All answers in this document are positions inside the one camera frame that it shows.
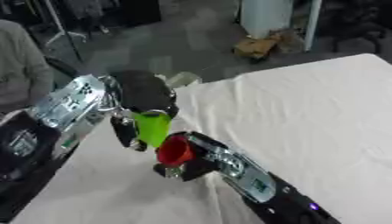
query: black chair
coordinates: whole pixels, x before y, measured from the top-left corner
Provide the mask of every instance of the black chair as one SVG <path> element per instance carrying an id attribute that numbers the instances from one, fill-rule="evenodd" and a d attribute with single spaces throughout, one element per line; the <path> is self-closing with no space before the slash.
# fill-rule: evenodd
<path id="1" fill-rule="evenodd" d="M 338 52 L 340 43 L 345 40 L 363 38 L 374 44 L 374 53 L 381 53 L 382 45 L 379 39 L 385 38 L 387 30 L 376 23 L 381 7 L 379 2 L 376 0 L 340 0 L 325 1 L 325 4 L 331 2 L 339 4 L 333 12 L 326 11 L 326 13 L 332 13 L 328 30 L 333 36 L 333 51 Z"/>

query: blue light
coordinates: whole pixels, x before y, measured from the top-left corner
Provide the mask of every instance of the blue light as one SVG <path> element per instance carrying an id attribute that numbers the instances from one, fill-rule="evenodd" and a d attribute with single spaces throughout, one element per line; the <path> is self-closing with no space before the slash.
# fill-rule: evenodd
<path id="1" fill-rule="evenodd" d="M 319 207 L 314 203 L 311 203 L 310 206 L 311 206 L 311 209 L 313 209 L 313 210 L 319 210 Z"/>

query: red cup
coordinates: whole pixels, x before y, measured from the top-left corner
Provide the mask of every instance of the red cup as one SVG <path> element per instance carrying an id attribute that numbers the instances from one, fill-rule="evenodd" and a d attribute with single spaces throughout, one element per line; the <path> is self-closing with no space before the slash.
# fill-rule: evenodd
<path id="1" fill-rule="evenodd" d="M 166 166 L 177 167 L 193 158 L 191 146 L 184 136 L 171 136 L 157 149 L 157 161 Z"/>

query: gray sweater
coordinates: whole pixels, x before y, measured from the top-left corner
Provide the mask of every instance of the gray sweater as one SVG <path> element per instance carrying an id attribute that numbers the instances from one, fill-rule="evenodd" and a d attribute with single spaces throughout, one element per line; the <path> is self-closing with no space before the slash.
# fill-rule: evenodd
<path id="1" fill-rule="evenodd" d="M 28 33 L 0 20 L 0 119 L 36 103 L 52 88 L 52 71 Z"/>

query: white tablecloth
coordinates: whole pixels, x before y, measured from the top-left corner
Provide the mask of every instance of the white tablecloth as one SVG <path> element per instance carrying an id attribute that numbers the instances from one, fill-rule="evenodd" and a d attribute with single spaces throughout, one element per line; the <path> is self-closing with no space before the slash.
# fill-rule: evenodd
<path id="1" fill-rule="evenodd" d="M 392 221 L 392 66 L 370 54 L 178 90 L 174 130 L 246 151 L 344 224 Z M 154 173 L 154 153 L 91 134 L 17 224 L 261 223 L 217 175 Z"/>

